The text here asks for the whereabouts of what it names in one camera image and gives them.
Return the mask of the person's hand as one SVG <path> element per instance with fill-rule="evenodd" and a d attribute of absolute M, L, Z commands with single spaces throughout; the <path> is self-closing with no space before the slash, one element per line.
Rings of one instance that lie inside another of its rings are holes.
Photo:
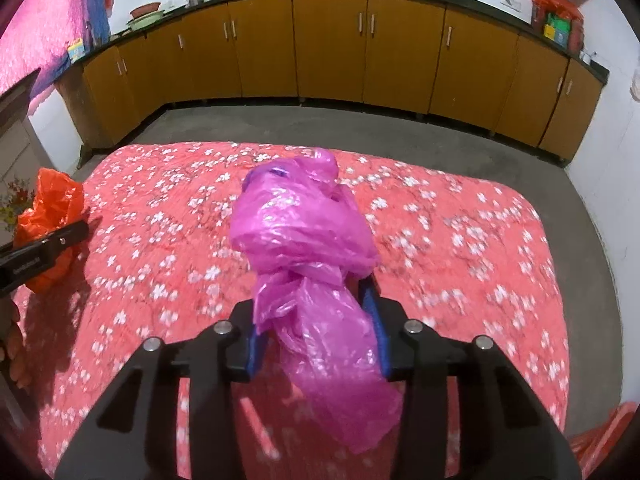
<path fill-rule="evenodd" d="M 1 298 L 1 361 L 10 363 L 10 378 L 20 389 L 26 389 L 32 382 L 27 363 L 23 333 L 18 326 L 21 315 L 10 296 Z"/>

